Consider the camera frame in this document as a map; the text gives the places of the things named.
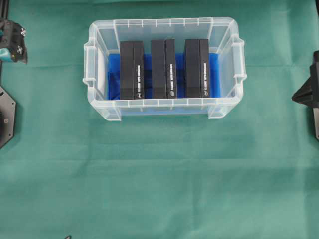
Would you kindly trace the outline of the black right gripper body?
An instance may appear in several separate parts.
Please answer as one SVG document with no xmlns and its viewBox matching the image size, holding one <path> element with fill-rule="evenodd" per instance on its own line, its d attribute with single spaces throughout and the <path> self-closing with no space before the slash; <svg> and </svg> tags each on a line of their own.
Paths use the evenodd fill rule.
<svg viewBox="0 0 319 239">
<path fill-rule="evenodd" d="M 310 76 L 318 77 L 319 76 L 319 51 L 313 53 L 313 62 L 310 65 Z"/>
</svg>

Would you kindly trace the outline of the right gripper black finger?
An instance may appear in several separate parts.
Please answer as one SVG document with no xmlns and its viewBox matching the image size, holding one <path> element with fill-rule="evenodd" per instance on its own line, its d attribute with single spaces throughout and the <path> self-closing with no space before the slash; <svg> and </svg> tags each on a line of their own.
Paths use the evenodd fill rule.
<svg viewBox="0 0 319 239">
<path fill-rule="evenodd" d="M 305 83 L 293 94 L 293 100 L 318 100 L 319 77 L 310 76 Z"/>
<path fill-rule="evenodd" d="M 306 105 L 311 108 L 318 108 L 319 107 L 319 102 L 315 101 L 313 99 L 293 99 L 294 102 Z"/>
</svg>

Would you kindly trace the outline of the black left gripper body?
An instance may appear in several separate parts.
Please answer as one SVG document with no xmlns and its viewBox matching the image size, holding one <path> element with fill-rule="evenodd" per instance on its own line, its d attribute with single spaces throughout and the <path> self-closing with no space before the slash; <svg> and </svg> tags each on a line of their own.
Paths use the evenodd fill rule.
<svg viewBox="0 0 319 239">
<path fill-rule="evenodd" d="M 20 24 L 7 20 L 0 20 L 0 61 L 18 61 L 27 64 L 28 55 L 25 46 L 26 29 Z"/>
</svg>

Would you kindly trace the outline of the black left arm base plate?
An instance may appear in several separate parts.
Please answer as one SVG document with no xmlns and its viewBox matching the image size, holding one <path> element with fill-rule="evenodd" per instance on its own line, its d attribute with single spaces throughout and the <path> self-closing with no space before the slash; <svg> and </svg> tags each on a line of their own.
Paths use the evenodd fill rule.
<svg viewBox="0 0 319 239">
<path fill-rule="evenodd" d="M 0 147 L 3 148 L 14 136 L 15 100 L 0 87 Z"/>
</svg>

